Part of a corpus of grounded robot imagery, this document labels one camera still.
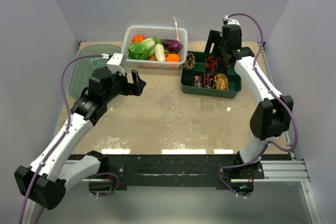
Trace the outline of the orange navy striped tie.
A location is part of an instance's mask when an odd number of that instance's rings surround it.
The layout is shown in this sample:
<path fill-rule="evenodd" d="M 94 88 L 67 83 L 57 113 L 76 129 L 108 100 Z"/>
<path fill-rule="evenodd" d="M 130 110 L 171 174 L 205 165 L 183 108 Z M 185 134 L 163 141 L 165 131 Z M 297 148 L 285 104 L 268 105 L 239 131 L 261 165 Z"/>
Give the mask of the orange navy striped tie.
<path fill-rule="evenodd" d="M 209 72 L 216 72 L 217 60 L 214 56 L 208 56 L 206 59 L 206 70 Z"/>

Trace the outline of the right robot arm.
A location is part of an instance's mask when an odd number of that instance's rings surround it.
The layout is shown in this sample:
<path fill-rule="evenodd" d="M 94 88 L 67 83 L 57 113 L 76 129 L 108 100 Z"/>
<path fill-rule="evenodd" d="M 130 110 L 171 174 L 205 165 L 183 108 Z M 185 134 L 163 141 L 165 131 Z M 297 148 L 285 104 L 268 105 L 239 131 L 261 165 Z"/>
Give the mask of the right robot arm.
<path fill-rule="evenodd" d="M 226 24 L 222 31 L 210 30 L 205 52 L 223 59 L 227 66 L 249 87 L 257 106 L 249 121 L 251 137 L 239 152 L 240 162 L 234 173 L 246 178 L 253 171 L 251 164 L 260 161 L 268 145 L 289 129 L 293 99 L 282 95 L 266 77 L 249 47 L 242 46 L 242 31 L 238 24 Z"/>

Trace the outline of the black orange rolled tie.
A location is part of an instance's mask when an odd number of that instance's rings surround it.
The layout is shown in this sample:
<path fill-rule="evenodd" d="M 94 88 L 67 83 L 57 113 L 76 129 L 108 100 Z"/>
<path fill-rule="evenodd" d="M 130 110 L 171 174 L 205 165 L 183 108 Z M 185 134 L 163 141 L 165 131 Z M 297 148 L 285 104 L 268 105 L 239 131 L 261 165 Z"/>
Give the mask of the black orange rolled tie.
<path fill-rule="evenodd" d="M 223 58 L 217 58 L 216 63 L 216 71 L 218 73 L 226 73 L 227 72 L 227 63 Z"/>

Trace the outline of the brown patterned rolled tie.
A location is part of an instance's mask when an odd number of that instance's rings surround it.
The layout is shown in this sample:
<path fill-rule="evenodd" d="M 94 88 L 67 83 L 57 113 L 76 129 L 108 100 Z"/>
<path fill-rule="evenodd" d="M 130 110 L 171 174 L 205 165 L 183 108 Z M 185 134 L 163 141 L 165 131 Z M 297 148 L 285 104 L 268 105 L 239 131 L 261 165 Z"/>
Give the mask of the brown patterned rolled tie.
<path fill-rule="evenodd" d="M 195 66 L 195 56 L 193 53 L 188 53 L 186 56 L 186 61 L 184 62 L 184 68 L 193 69 Z"/>

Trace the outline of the green lettuce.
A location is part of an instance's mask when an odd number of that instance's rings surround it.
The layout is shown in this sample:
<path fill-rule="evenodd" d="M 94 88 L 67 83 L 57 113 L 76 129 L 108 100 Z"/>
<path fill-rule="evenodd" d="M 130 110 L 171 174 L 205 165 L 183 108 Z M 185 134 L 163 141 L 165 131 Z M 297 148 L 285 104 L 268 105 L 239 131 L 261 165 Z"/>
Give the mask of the green lettuce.
<path fill-rule="evenodd" d="M 145 39 L 142 42 L 134 42 L 128 47 L 128 58 L 134 60 L 147 60 L 154 54 L 157 42 L 153 38 Z"/>

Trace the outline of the gold rolled tie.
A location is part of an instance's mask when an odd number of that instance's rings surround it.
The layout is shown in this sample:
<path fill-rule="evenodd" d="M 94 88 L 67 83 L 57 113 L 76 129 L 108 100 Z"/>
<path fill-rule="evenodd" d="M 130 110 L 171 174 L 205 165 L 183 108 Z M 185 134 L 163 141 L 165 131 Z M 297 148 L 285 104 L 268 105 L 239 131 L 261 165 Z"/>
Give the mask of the gold rolled tie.
<path fill-rule="evenodd" d="M 224 74 L 216 75 L 216 89 L 228 90 L 228 79 Z"/>

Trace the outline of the red patterned rolled tie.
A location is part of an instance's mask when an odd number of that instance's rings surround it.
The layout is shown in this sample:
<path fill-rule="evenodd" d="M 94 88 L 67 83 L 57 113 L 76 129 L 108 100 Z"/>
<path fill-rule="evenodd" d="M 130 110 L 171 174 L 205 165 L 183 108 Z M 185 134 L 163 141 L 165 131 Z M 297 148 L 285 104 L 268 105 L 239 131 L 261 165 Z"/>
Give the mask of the red patterned rolled tie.
<path fill-rule="evenodd" d="M 205 73 L 203 78 L 203 86 L 207 89 L 216 89 L 216 75 L 213 73 Z"/>

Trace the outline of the garlic stalk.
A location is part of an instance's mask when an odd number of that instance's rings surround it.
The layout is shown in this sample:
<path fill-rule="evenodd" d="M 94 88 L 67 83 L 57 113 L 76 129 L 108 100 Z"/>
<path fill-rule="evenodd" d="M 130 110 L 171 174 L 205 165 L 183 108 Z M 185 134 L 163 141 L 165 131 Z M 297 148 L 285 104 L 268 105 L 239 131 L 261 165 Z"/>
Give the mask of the garlic stalk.
<path fill-rule="evenodd" d="M 175 26 L 175 32 L 176 32 L 176 40 L 180 42 L 180 36 L 179 36 L 179 29 L 178 29 L 178 23 L 177 20 L 175 18 L 175 16 L 172 16 L 172 20 L 174 22 L 174 26 Z"/>

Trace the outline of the white radish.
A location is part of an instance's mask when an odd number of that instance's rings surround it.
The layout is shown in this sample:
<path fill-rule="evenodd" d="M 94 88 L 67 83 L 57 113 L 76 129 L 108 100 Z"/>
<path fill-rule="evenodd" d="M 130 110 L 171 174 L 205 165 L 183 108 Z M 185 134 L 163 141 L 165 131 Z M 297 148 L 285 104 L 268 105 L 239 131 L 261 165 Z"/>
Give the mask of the white radish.
<path fill-rule="evenodd" d="M 154 54 L 157 61 L 166 61 L 165 49 L 162 44 L 156 44 Z"/>

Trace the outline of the colourful rolled tie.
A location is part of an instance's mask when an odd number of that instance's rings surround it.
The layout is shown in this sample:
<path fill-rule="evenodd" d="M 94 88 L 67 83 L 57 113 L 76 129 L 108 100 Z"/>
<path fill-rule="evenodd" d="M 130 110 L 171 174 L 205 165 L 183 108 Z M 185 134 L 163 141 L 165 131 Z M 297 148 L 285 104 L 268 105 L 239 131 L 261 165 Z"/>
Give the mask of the colourful rolled tie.
<path fill-rule="evenodd" d="M 193 86 L 197 87 L 197 88 L 202 88 L 203 87 L 203 79 L 202 79 L 201 76 L 199 76 L 199 75 L 194 76 Z"/>

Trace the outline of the white perforated basket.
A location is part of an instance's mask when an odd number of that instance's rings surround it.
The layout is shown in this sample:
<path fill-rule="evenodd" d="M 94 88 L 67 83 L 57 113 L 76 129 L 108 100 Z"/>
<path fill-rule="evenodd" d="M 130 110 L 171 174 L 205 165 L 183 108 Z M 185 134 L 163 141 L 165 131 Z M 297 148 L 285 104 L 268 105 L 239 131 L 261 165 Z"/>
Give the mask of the white perforated basket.
<path fill-rule="evenodd" d="M 166 60 L 168 49 L 163 40 L 175 40 L 179 36 L 180 49 L 168 54 L 176 54 L 179 61 Z M 188 36 L 184 28 L 162 26 L 130 26 L 124 36 L 121 53 L 123 60 L 130 67 L 179 69 L 186 60 Z"/>

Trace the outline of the orange fruit front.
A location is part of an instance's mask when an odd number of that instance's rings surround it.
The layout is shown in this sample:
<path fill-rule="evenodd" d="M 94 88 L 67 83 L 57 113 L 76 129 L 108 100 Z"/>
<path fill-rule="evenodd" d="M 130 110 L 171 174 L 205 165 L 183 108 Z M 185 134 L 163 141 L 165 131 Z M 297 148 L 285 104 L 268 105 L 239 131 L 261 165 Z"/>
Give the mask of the orange fruit front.
<path fill-rule="evenodd" d="M 178 54 L 169 54 L 166 56 L 166 61 L 168 62 L 180 62 L 180 57 Z"/>

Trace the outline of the orange pepper back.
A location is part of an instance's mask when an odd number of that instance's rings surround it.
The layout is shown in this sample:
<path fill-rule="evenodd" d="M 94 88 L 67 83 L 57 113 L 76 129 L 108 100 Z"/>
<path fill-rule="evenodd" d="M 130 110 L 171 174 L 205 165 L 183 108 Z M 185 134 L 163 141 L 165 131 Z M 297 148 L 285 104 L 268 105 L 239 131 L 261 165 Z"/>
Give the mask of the orange pepper back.
<path fill-rule="evenodd" d="M 146 38 L 142 35 L 136 35 L 133 37 L 132 42 L 133 43 L 138 43 L 144 41 Z"/>

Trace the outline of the clear teal plastic container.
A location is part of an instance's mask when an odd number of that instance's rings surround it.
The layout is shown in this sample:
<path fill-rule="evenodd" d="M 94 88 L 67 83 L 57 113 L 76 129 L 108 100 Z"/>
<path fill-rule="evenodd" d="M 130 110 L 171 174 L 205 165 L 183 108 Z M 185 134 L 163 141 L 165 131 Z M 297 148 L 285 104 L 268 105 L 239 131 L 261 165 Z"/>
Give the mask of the clear teal plastic container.
<path fill-rule="evenodd" d="M 121 48 L 116 45 L 95 44 L 79 50 L 78 57 L 120 53 Z M 100 57 L 90 57 L 76 61 L 69 85 L 69 95 L 78 99 L 85 87 L 89 84 L 92 72 L 106 66 L 108 60 Z"/>

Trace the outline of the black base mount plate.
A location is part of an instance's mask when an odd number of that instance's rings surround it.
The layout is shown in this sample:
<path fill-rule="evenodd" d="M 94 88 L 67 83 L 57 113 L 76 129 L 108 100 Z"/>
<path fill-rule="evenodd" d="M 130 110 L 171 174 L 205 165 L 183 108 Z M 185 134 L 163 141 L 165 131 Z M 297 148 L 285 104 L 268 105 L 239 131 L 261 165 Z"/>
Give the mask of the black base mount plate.
<path fill-rule="evenodd" d="M 261 162 L 241 166 L 237 154 L 198 155 L 108 155 L 103 172 L 111 175 L 86 178 L 92 193 L 106 193 L 111 189 L 130 187 L 214 187 L 252 191 L 253 180 L 263 179 Z"/>

